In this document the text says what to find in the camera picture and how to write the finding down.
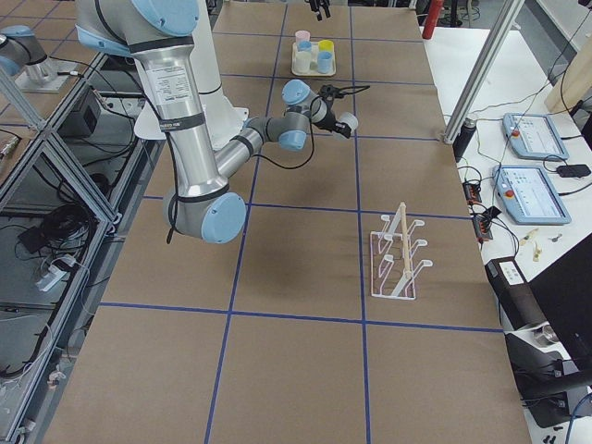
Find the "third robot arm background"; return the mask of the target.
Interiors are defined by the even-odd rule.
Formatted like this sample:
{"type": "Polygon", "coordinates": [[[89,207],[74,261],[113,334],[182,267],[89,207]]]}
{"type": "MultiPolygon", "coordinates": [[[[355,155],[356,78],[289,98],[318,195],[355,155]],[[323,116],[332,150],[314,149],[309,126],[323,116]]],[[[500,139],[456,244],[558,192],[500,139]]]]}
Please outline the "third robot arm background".
{"type": "Polygon", "coordinates": [[[30,27],[12,25],[1,30],[1,68],[9,76],[46,59],[47,53],[30,27]]]}

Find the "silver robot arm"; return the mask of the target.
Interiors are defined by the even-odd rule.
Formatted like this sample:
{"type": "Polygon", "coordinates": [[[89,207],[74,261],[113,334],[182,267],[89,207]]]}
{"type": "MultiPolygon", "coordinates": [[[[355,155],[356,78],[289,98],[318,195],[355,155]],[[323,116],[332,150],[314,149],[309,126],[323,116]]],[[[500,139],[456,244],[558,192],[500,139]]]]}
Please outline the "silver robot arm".
{"type": "Polygon", "coordinates": [[[357,129],[354,115],[332,111],[338,89],[313,92],[301,80],[284,86],[282,117],[241,116],[221,91],[204,1],[79,1],[76,11],[80,43],[131,57],[141,70],[174,166],[174,186],[164,200],[171,232],[232,241],[243,228],[246,204],[228,180],[265,143],[296,152],[313,127],[344,139],[357,129]]]}

